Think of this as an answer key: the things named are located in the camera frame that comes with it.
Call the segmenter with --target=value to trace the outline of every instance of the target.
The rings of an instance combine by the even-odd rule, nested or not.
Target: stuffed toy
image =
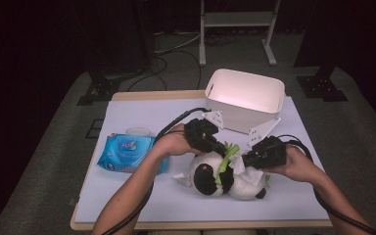
[[[173,178],[206,196],[228,193],[237,200],[262,199],[266,194],[267,175],[252,166],[244,166],[238,145],[225,143],[225,148],[225,157],[216,152],[196,156],[187,174],[180,173]]]

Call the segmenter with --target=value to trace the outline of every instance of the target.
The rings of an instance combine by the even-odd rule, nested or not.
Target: table
[[[187,104],[189,104],[189,102],[193,101],[194,103],[195,102],[201,103],[202,100],[204,99],[205,99],[204,90],[130,92],[130,93],[115,94],[113,96],[113,101],[117,101],[117,102],[116,103],[111,102],[110,106],[119,105],[120,107],[123,108],[126,106],[133,107],[137,105],[143,105],[146,102],[150,102],[149,107],[146,108],[149,110],[149,109],[157,109],[155,107],[157,105],[156,102],[159,102],[160,104],[159,107],[160,107],[161,104],[169,104],[171,106],[172,105],[171,103],[175,103],[175,102],[176,103],[187,102]],[[294,115],[297,115],[298,113],[290,97],[287,98],[287,102],[289,105],[286,105],[285,103],[286,105],[284,106],[285,112],[290,112],[294,110],[293,111],[295,112]],[[172,109],[170,109],[169,107],[162,107],[162,108],[163,108],[162,109],[163,112],[175,109],[175,107],[173,107]],[[181,109],[181,111],[182,110],[186,111],[186,110],[189,110],[190,108],[179,107],[179,109]],[[108,108],[104,127],[108,128],[107,121],[109,118],[113,118],[115,120],[114,125],[120,126],[120,124],[117,124],[117,122],[121,122],[120,117],[125,116],[125,114],[116,114],[115,117],[112,117],[112,113],[110,113],[110,111],[111,111],[111,107]],[[178,115],[180,115],[182,114],[181,111],[176,111],[176,112],[178,113]],[[162,122],[161,126],[165,126],[176,117],[177,116],[162,118],[162,120],[158,120],[158,122]],[[279,127],[280,129],[290,128],[291,132],[296,132],[293,130],[294,126],[300,126],[302,124],[302,121],[300,120],[299,116],[298,118],[294,118],[294,121],[296,122],[296,124],[292,124],[290,127],[282,126],[282,123],[287,124],[287,120],[285,122],[282,122],[282,121],[279,123],[277,127]],[[123,129],[112,129],[112,131],[123,131]],[[303,132],[305,134],[300,135],[299,136],[300,139],[311,150],[315,163],[321,167],[319,158],[314,153],[313,147],[310,144],[310,140],[307,137],[304,127],[303,127]],[[230,132],[230,134],[234,134],[237,136],[237,135],[240,135],[241,133]],[[224,136],[224,134],[220,135],[220,133],[217,133],[215,135],[217,139],[220,139],[222,136]],[[114,188],[110,190],[109,193],[100,193],[101,195],[97,195],[97,197],[100,198],[100,200],[94,200],[93,198],[91,198],[93,195],[91,195],[91,197],[88,195],[89,187],[90,187],[90,191],[96,191],[96,194],[99,193],[100,190],[104,190],[104,188],[99,188],[97,190],[94,190],[94,188],[91,188],[90,185],[92,183],[92,180],[94,181],[95,172],[96,172],[96,175],[97,174],[102,175],[101,177],[103,177],[103,180],[111,181],[113,184],[116,185],[116,187],[118,187],[119,181],[124,182],[126,177],[128,177],[128,176],[124,176],[124,173],[119,173],[120,176],[118,176],[118,174],[117,173],[115,174],[115,172],[109,172],[109,171],[103,170],[100,167],[95,165],[95,163],[100,157],[98,153],[100,153],[100,149],[102,149],[103,147],[103,142],[104,142],[103,139],[99,139],[98,144],[96,146],[96,150],[93,154],[92,161],[90,163],[90,167],[87,171],[86,178],[84,180],[82,191],[80,193],[80,201],[76,205],[74,213],[71,217],[70,226],[74,230],[91,230],[94,225],[95,218],[97,218],[97,215],[93,217],[90,216],[90,218],[85,218],[86,216],[88,216],[87,213],[90,211],[100,210],[100,207],[102,208],[103,205],[110,199],[111,195],[109,194],[113,194],[117,189],[117,188]],[[176,172],[181,172],[181,170],[183,170],[184,167],[189,164],[190,159],[187,157],[174,157],[174,159],[170,159],[169,161],[171,163],[174,163],[170,165],[169,171],[171,173],[176,173]],[[267,190],[267,195],[264,198],[264,200],[265,199],[266,200],[254,201],[253,203],[234,201],[233,199],[229,198],[228,195],[224,195],[219,198],[210,199],[208,197],[194,193],[193,190],[190,188],[185,188],[182,185],[179,185],[177,183],[172,184],[172,180],[168,180],[169,178],[171,178],[171,175],[166,174],[166,173],[157,176],[156,185],[154,188],[154,192],[151,196],[151,200],[150,202],[148,202],[145,209],[141,212],[139,221],[135,226],[136,230],[332,226],[327,216],[327,213],[315,201],[310,185],[289,180],[281,175],[272,174],[271,179],[269,181],[271,186]],[[163,200],[165,196],[163,195],[164,192],[168,196],[166,198],[166,201]],[[183,205],[183,204],[181,205],[173,204],[172,203],[173,198],[180,199],[181,201],[185,202],[186,205],[188,206]],[[293,203],[288,202],[288,199],[293,199]],[[98,206],[89,205],[90,204],[89,202],[91,202],[92,204],[99,204],[99,205]],[[235,215],[223,214],[220,211],[218,211],[221,208],[221,204],[225,204],[226,206],[228,205],[227,207],[232,207],[230,210],[230,213],[235,214]],[[207,207],[209,208],[209,211],[205,211],[204,215],[200,215],[200,214],[191,215],[189,213],[189,210],[191,210],[192,208],[203,207],[204,205],[207,205]],[[85,207],[89,209],[88,211],[85,211],[85,212],[82,211],[80,215],[79,214],[80,206],[82,208]],[[249,213],[247,213],[247,211],[251,210],[253,207],[257,209],[257,211],[256,210],[253,211],[253,212],[256,212],[256,214],[253,213],[253,215],[250,215]]]

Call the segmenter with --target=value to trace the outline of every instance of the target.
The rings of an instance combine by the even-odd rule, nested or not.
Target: blue package
[[[97,165],[110,171],[133,172],[154,145],[155,137],[128,134],[111,134]],[[167,169],[167,158],[163,160],[157,174]]]

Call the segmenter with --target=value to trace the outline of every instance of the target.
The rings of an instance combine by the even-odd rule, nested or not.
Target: white plastic basket
[[[206,89],[206,105],[222,111],[224,127],[249,133],[277,118],[285,97],[282,81],[236,70],[217,70]]]

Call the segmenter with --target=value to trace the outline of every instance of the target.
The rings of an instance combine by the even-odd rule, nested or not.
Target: metal stand
[[[325,102],[348,101],[345,94],[338,90],[329,78],[334,68],[335,65],[330,64],[320,67],[314,76],[297,77],[307,98],[322,98]]]
[[[89,106],[94,101],[111,101],[113,95],[118,92],[120,84],[140,72],[136,74],[120,74],[119,72],[107,73],[104,70],[90,70],[88,73],[92,82],[85,95],[78,100],[78,106]]]
[[[245,13],[206,13],[205,0],[201,0],[201,28],[200,28],[200,66],[206,65],[205,28],[218,26],[268,26],[267,37],[262,46],[267,60],[276,66],[273,52],[270,48],[271,36],[276,24],[280,0],[276,0],[272,12],[245,12]]]

